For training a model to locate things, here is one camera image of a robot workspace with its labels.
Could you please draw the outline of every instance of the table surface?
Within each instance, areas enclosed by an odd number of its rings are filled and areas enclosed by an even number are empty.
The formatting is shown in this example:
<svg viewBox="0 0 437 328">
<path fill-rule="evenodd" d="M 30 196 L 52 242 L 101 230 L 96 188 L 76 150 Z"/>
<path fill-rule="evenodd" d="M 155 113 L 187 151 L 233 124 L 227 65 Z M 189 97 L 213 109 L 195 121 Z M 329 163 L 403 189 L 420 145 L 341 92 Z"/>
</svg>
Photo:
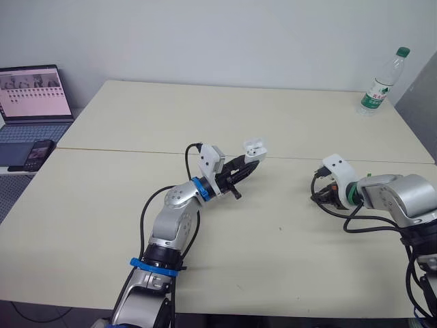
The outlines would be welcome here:
<svg viewBox="0 0 437 328">
<path fill-rule="evenodd" d="M 193 175 L 196 160 L 191 156 Z M 437 183 L 435 165 L 351 164 L 359 176 L 416 173 Z M 343 232 L 342 219 L 309 199 L 319 165 L 266 159 L 238 185 L 240 200 L 208 203 L 178 279 L 177 311 L 412 316 L 399 236 Z M 185 181 L 180 154 L 56 149 L 0 226 L 0 299 L 112 308 L 138 255 L 145 201 Z M 162 205 L 163 195 L 152 202 L 146 236 Z"/>
<path fill-rule="evenodd" d="M 389 101 L 365 117 L 360 92 L 107 81 L 61 148 L 182 153 L 203 141 L 225 154 L 263 137 L 269 157 L 434 163 Z"/>
</svg>

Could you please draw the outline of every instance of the black phone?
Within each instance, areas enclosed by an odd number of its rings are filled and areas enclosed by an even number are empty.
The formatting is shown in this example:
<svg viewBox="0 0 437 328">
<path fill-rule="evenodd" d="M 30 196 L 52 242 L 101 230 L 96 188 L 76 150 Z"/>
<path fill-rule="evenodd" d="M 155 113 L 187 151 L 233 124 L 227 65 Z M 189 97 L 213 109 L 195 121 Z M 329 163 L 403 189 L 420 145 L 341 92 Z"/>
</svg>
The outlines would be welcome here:
<svg viewBox="0 0 437 328">
<path fill-rule="evenodd" d="M 33 144 L 33 147 L 23 166 L 23 171 L 36 172 L 46 161 L 52 150 L 55 148 L 53 140 L 39 140 Z"/>
</svg>

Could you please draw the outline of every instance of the black wire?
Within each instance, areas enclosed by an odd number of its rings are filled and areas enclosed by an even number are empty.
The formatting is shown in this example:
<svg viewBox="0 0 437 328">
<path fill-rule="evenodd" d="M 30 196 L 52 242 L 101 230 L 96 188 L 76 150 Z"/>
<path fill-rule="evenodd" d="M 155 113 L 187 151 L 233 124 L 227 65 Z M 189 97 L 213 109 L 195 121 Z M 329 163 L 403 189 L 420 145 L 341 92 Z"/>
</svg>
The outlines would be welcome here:
<svg viewBox="0 0 437 328">
<path fill-rule="evenodd" d="M 170 326 L 171 328 L 176 327 L 176 277 L 172 278 L 171 281 L 171 316 L 170 316 Z"/>
<path fill-rule="evenodd" d="M 190 151 L 190 149 L 192 147 L 197 147 L 198 143 L 192 143 L 190 145 L 188 145 L 185 149 L 185 168 L 186 168 L 186 173 L 188 174 L 188 179 L 191 180 L 191 173 L 190 173 L 190 167 L 188 165 L 188 152 Z"/>
<path fill-rule="evenodd" d="M 130 270 L 130 272 L 129 272 L 129 274 L 128 274 L 128 277 L 127 277 L 126 280 L 124 281 L 123 287 L 122 287 L 122 289 L 120 290 L 120 293 L 118 294 L 117 301 L 115 302 L 114 308 L 113 308 L 112 313 L 111 313 L 111 321 L 112 321 L 113 318 L 114 318 L 115 311 L 116 311 L 116 309 L 117 309 L 117 307 L 118 307 L 120 301 L 122 300 L 123 293 L 124 293 L 126 287 L 128 286 L 129 280 L 130 280 L 130 278 L 132 277 L 132 275 L 134 274 L 134 270 L 135 270 L 136 268 L 137 268 L 137 267 L 134 266 L 134 267 L 132 268 L 132 270 Z"/>
<path fill-rule="evenodd" d="M 200 212 L 197 211 L 197 224 L 196 224 L 196 230 L 194 231 L 193 237 L 191 238 L 190 242 L 188 243 L 188 246 L 186 247 L 184 253 L 181 256 L 181 260 L 185 259 L 185 256 L 187 255 L 188 251 L 190 250 L 191 246 L 194 243 L 194 240 L 197 237 L 197 233 L 199 232 L 200 228 Z"/>
<path fill-rule="evenodd" d="M 373 231 L 383 231 L 387 230 L 387 228 L 391 227 L 374 227 L 374 228 L 364 228 L 364 229 L 348 229 L 348 224 L 351 222 L 352 219 L 355 219 L 355 214 L 363 207 L 363 203 L 361 202 L 352 213 L 350 213 L 350 218 L 346 219 L 346 221 L 343 224 L 343 230 L 345 232 L 348 232 L 350 234 L 359 234 L 361 232 L 373 232 Z"/>
<path fill-rule="evenodd" d="M 426 317 L 427 319 L 433 319 L 432 316 L 430 316 L 417 302 L 416 299 L 414 298 L 414 295 L 412 294 L 411 291 L 411 272 L 412 272 L 412 268 L 414 266 L 414 261 L 416 260 L 416 255 L 414 254 L 414 250 L 413 253 L 408 261 L 408 266 L 407 266 L 407 271 L 406 271 L 406 275 L 405 275 L 405 287 L 407 290 L 407 294 L 408 294 L 408 298 L 410 299 L 410 302 L 414 305 L 414 307 L 420 312 L 422 313 L 422 315 L 424 317 Z"/>
<path fill-rule="evenodd" d="M 63 314 L 61 314 L 60 316 L 57 316 L 56 318 L 49 319 L 49 320 L 35 320 L 35 319 L 32 319 L 32 318 L 29 318 L 29 317 L 25 316 L 23 313 L 21 313 L 20 311 L 18 311 L 18 308 L 16 307 L 16 305 L 14 304 L 14 302 L 11 302 L 11 304 L 12 304 L 12 306 L 14 307 L 16 313 L 18 313 L 18 314 L 20 315 L 20 317 L 22 317 L 22 318 L 24 318 L 24 319 L 26 319 L 26 320 L 28 320 L 28 321 L 31 321 L 31 322 L 33 322 L 33 323 L 52 323 L 53 321 L 56 321 L 56 320 L 59 320 L 59 319 L 63 318 L 65 315 L 67 315 L 68 312 L 70 312 L 71 310 L 73 310 L 73 308 L 70 307 L 67 311 L 65 311 L 65 312 L 64 312 Z"/>
<path fill-rule="evenodd" d="M 315 201 L 315 203 L 317 204 L 317 206 L 319 206 L 324 212 L 333 215 L 335 217 L 341 217 L 342 219 L 362 219 L 362 220 L 376 220 L 376 221 L 383 221 L 386 223 L 391 224 L 394 227 L 374 227 L 374 228 L 365 228 L 365 229 L 355 229 L 355 230 L 350 230 L 347 229 L 347 232 L 349 233 L 360 233 L 360 232 L 373 232 L 373 231 L 396 231 L 396 232 L 401 232 L 401 230 L 398 228 L 397 224 L 393 221 L 391 221 L 390 219 L 387 219 L 385 217 L 377 217 L 374 215 L 356 215 L 351 217 L 351 215 L 342 215 L 336 212 L 333 212 L 329 209 L 327 209 L 326 207 L 324 207 L 319 201 L 318 198 L 315 194 L 314 191 L 314 184 L 315 184 L 315 180 L 317 179 L 317 176 L 315 175 L 313 177 L 313 180 L 311 181 L 311 195 L 313 196 L 313 199 Z"/>
<path fill-rule="evenodd" d="M 167 187 L 164 187 L 164 188 L 161 188 L 161 189 L 155 191 L 155 193 L 152 196 L 150 196 L 149 200 L 145 203 L 145 205 L 143 207 L 143 210 L 141 211 L 141 218 L 139 220 L 139 238 L 140 238 L 141 246 L 140 246 L 140 249 L 139 249 L 139 256 L 138 256 L 138 259 L 140 259 L 140 260 L 141 260 L 141 258 L 143 257 L 143 254 L 144 254 L 144 215 L 145 215 L 145 211 L 149 207 L 150 202 L 159 193 L 162 193 L 164 190 L 171 189 L 173 187 L 174 186 L 167 186 Z"/>
<path fill-rule="evenodd" d="M 412 256 L 410 246 L 408 246 L 408 245 L 404 245 L 404 246 L 405 246 L 405 250 L 407 251 L 408 260 L 410 260 L 410 258 Z M 412 273 L 412 278 L 413 278 L 414 282 L 416 283 L 416 285 L 419 286 L 420 289 L 422 289 L 421 283 L 419 282 L 419 279 L 417 278 L 416 267 L 414 265 L 412 267 L 411 273 Z"/>
</svg>

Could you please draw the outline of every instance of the laptop screen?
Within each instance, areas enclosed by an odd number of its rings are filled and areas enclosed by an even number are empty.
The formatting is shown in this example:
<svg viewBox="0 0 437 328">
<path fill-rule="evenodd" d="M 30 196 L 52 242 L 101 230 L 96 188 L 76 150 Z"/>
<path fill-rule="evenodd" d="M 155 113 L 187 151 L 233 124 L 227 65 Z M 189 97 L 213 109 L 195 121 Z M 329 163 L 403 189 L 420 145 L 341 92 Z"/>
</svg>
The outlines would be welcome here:
<svg viewBox="0 0 437 328">
<path fill-rule="evenodd" d="M 56 65 L 0 68 L 0 112 L 11 123 L 72 119 Z"/>
</svg>

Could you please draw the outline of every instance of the blue ring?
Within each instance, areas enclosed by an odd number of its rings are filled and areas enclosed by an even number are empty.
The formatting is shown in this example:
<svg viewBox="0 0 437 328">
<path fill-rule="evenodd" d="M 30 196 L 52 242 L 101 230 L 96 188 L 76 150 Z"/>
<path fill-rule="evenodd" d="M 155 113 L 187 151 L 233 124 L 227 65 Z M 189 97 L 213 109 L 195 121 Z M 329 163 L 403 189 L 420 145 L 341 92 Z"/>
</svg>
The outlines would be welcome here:
<svg viewBox="0 0 437 328">
<path fill-rule="evenodd" d="M 130 265 L 132 265 L 134 267 L 139 267 L 141 270 L 144 270 L 144 271 L 157 273 L 159 275 L 166 275 L 169 277 L 177 277 L 179 274 L 179 272 L 176 270 L 158 268 L 157 266 L 151 266 L 151 265 L 148 265 L 146 263 L 142 263 L 142 261 L 140 261 L 137 258 L 132 258 L 132 260 L 130 260 Z"/>
<path fill-rule="evenodd" d="M 202 186 L 202 183 L 199 181 L 199 179 L 195 176 L 193 179 L 191 179 L 194 182 L 194 185 L 196 186 L 197 190 L 200 192 L 202 198 L 207 202 L 208 200 L 211 200 L 210 194 L 208 191 Z"/>
</svg>

